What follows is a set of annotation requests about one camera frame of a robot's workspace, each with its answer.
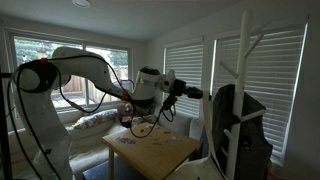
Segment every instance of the window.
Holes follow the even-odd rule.
[[[203,44],[202,40],[193,40],[183,45],[165,48],[164,74],[175,71],[177,79],[183,80],[187,86],[201,88]],[[200,100],[181,96],[176,102],[176,111],[199,117]]]
[[[74,47],[85,49],[90,52],[101,55],[107,62],[111,64],[117,73],[119,79],[128,79],[128,50],[107,48],[104,46],[85,46],[84,42],[78,42],[68,39],[45,38],[41,36],[29,36],[25,34],[11,34],[11,42],[13,42],[12,53],[13,66],[17,67],[23,63],[40,59],[51,58],[52,53],[58,47]],[[114,74],[110,71],[113,82],[116,81]],[[78,105],[88,107],[98,104],[104,93],[97,90],[87,79],[78,76],[72,76],[70,82],[62,87],[62,91],[67,99]],[[61,97],[59,90],[55,90],[51,94],[51,99],[56,109],[63,110],[69,108],[70,105]],[[119,101],[110,95],[106,95],[103,102]]]
[[[294,26],[265,32],[247,60],[245,92],[267,108],[263,129],[266,139],[273,144],[272,160],[278,164],[284,161],[305,29],[305,26]],[[219,63],[223,61],[236,72],[239,43],[240,37],[216,41],[214,94],[220,87],[235,83]]]

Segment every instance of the sofa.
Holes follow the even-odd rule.
[[[108,160],[108,146],[102,142],[102,137],[123,131],[126,128],[120,123],[120,113],[116,118],[90,128],[70,128],[72,125],[75,125],[76,122],[77,120],[69,121],[64,123],[64,125],[69,130],[73,140],[69,153],[70,166],[75,179],[81,180],[84,171]],[[178,112],[174,117],[173,122],[167,121],[162,115],[159,119],[159,124],[172,131],[179,132],[198,140],[200,139],[201,131],[203,129],[202,121]],[[25,142],[25,149],[28,152],[28,156],[30,159],[33,159],[38,151],[33,137],[28,135],[24,129],[19,130],[19,134],[22,142]],[[30,165],[25,160],[13,132],[9,133],[9,143],[14,178],[37,179],[34,176]]]

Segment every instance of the ceiling light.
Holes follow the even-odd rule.
[[[81,8],[91,7],[91,3],[88,0],[72,0],[72,3]]]

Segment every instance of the wooden table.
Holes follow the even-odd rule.
[[[138,136],[146,135],[150,124],[132,128]],[[148,179],[164,179],[185,161],[199,141],[156,126],[145,138],[132,135],[130,129],[103,137],[109,146],[109,179],[113,179],[114,152]]]

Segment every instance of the window blind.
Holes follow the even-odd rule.
[[[175,71],[177,79],[183,80],[187,86],[201,88],[203,44],[192,43],[165,48],[164,74]],[[176,111],[199,117],[200,100],[190,99],[185,95],[178,97]]]
[[[304,36],[305,26],[265,32],[247,60],[245,92],[267,108],[263,116],[264,134],[273,144],[272,160],[280,164],[285,155]],[[240,37],[216,41],[213,94],[220,87],[235,83],[219,63],[223,61],[237,72],[239,45]]]

